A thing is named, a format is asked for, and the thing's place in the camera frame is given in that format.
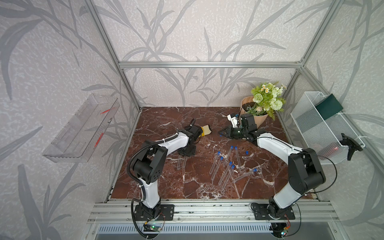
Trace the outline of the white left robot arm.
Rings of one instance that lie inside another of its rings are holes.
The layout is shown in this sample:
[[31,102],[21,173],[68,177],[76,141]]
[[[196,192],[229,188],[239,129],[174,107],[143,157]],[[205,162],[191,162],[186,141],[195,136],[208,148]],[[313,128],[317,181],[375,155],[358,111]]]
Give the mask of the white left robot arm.
[[161,202],[158,179],[162,175],[168,155],[177,153],[191,157],[196,153],[196,142],[203,136],[203,129],[192,123],[165,139],[145,141],[141,149],[131,158],[127,172],[142,189],[141,203],[155,209]]

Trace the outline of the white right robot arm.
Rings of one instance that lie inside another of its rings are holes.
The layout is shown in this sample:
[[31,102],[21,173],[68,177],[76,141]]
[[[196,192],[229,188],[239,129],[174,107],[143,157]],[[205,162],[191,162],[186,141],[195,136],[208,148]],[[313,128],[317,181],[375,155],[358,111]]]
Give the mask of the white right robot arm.
[[326,182],[319,157],[311,148],[302,149],[258,128],[251,114],[229,114],[231,124],[220,135],[233,140],[246,140],[278,157],[288,166],[288,183],[269,200],[274,211],[285,210],[310,190]]

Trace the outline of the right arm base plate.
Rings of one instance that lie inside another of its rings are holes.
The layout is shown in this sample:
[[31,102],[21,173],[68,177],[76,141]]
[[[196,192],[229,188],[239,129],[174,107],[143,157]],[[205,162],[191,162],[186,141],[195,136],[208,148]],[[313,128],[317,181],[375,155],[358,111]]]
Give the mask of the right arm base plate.
[[292,207],[280,209],[271,204],[251,203],[255,220],[295,220]]

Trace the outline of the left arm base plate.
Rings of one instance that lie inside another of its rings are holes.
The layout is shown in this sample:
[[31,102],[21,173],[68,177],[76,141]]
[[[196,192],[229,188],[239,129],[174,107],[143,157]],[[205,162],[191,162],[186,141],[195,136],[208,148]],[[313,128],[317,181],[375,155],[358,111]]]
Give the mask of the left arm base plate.
[[172,221],[174,219],[175,205],[156,205],[153,209],[143,204],[136,205],[133,211],[133,219],[136,221],[149,221],[153,219]]

